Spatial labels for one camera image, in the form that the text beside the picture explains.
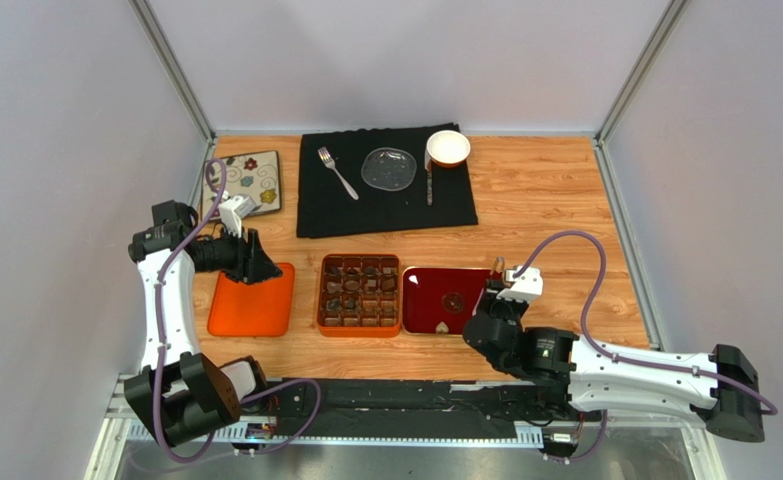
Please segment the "pink handled metal tongs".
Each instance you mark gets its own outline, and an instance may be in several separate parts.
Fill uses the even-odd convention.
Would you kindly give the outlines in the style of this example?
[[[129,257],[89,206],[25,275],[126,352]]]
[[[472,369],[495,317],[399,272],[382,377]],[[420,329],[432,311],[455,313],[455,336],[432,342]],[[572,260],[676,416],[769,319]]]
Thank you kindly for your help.
[[[488,282],[490,280],[492,280],[495,275],[497,275],[498,278],[501,278],[504,267],[505,267],[505,259],[504,259],[504,257],[503,256],[498,256],[494,260],[494,262],[493,262],[493,264],[492,264],[492,266],[491,266],[491,268],[489,270],[489,274],[486,276],[486,280],[484,281],[483,287],[480,290],[480,293],[478,295],[477,301],[476,301],[476,303],[474,304],[474,306],[472,308],[472,314],[473,315],[475,315],[477,313],[479,305],[480,305],[480,303],[482,302],[482,300],[483,300],[483,298],[485,296],[486,288],[488,286]]]

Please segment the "orange chocolate box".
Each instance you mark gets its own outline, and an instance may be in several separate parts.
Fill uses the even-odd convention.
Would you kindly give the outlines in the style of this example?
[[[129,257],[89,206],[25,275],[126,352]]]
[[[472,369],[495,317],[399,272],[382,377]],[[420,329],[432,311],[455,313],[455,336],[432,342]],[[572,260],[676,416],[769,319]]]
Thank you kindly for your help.
[[[375,277],[365,276],[365,267],[373,266],[378,270]],[[358,277],[345,275],[347,268],[356,267],[361,271]],[[398,275],[383,275],[383,267],[396,267]],[[317,304],[316,325],[321,335],[331,338],[392,338],[397,336],[402,328],[401,323],[401,262],[392,254],[330,254],[323,259]],[[375,293],[364,293],[362,282],[373,278],[378,281]],[[343,286],[346,280],[359,280],[361,288],[357,292],[348,292],[343,287],[339,295],[330,295],[325,291],[327,282],[340,282]],[[383,292],[381,284],[385,280],[394,279],[397,291]],[[339,298],[341,309],[329,311],[326,302]],[[355,309],[345,309],[344,301],[354,298],[358,302]]]

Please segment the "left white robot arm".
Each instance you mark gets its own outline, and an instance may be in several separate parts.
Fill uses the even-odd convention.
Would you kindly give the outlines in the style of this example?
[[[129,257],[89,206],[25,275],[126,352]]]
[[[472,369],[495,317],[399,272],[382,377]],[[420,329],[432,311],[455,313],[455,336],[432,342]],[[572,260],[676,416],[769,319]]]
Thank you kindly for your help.
[[[134,234],[128,247],[144,287],[146,340],[125,398],[155,440],[171,449],[236,423],[242,400],[266,385],[253,357],[218,366],[202,353],[192,302],[196,274],[221,273],[255,285],[283,272],[258,232],[240,223],[201,235],[197,212],[176,201],[153,206],[152,217],[152,226]]]

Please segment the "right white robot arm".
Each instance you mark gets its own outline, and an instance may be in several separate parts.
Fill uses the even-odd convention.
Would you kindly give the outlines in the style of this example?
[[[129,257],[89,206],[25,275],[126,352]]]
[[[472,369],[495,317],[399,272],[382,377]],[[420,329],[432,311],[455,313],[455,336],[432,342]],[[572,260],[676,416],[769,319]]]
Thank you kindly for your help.
[[[525,328],[530,298],[489,280],[462,330],[492,368],[578,412],[627,410],[701,420],[728,440],[761,443],[766,414],[755,367],[741,349],[666,353],[609,345],[568,330]]]

